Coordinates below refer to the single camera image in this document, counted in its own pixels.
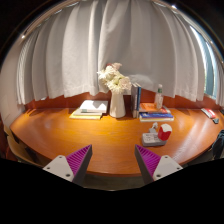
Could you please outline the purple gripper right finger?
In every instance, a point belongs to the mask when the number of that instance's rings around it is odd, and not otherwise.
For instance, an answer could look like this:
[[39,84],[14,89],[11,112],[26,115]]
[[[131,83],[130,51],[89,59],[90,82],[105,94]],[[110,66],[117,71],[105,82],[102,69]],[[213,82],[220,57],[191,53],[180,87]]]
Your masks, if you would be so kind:
[[152,183],[182,169],[168,155],[159,156],[139,145],[135,145],[135,157],[145,184]]

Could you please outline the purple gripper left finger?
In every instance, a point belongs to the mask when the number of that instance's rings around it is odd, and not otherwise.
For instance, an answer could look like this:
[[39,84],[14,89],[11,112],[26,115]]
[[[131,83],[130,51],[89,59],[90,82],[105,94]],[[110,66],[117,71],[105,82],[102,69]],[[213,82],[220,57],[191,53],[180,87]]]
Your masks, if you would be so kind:
[[44,170],[81,186],[91,157],[92,145],[88,145],[68,156],[57,156]]

